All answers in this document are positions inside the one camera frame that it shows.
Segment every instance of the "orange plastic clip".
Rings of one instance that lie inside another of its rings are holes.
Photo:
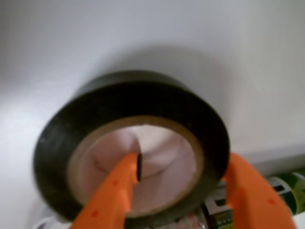
[[[225,174],[234,229],[295,229],[286,204],[242,157],[231,153]]]
[[[138,183],[138,153],[126,155],[83,208],[71,229],[123,229]]]

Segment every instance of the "white wall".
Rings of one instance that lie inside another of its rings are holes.
[[[264,174],[305,167],[304,9],[300,0],[0,1],[0,228],[26,228],[40,204],[31,158],[43,126],[114,70],[155,70],[193,88],[226,122],[232,150]]]

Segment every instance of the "black electrical tape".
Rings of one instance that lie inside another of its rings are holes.
[[[200,142],[204,165],[194,188],[179,202],[148,216],[127,218],[125,228],[154,227],[199,206],[223,177],[229,138],[217,113],[178,81],[159,73],[127,71],[98,78],[80,89],[42,132],[35,150],[34,173],[46,202],[73,221],[82,205],[72,195],[67,167],[73,151],[88,134],[109,122],[139,115],[173,120]]]

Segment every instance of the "tape roll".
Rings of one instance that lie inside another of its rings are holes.
[[[148,71],[112,73],[88,83],[47,124],[34,156],[36,182],[46,202],[73,221],[86,202],[76,175],[82,161],[86,161],[86,155],[94,151],[95,145],[100,145],[97,142],[101,137],[109,142],[110,133],[135,125],[162,127],[182,136],[192,150],[195,169],[188,172],[188,167],[181,169],[177,162],[180,169],[162,177],[161,180],[167,179],[165,183],[169,180],[179,183],[184,174],[191,174],[187,187],[179,192],[167,186],[163,190],[154,189],[159,181],[151,185],[148,197],[138,197],[142,193],[139,191],[135,198],[140,203],[144,199],[152,203],[154,195],[168,196],[167,203],[162,205],[162,199],[155,198],[160,203],[154,203],[154,209],[127,216],[125,228],[158,226],[197,207],[227,168],[226,128],[217,113],[183,84]],[[166,158],[171,158],[166,166],[174,164],[172,156]],[[183,158],[179,163],[186,165],[186,161]]]

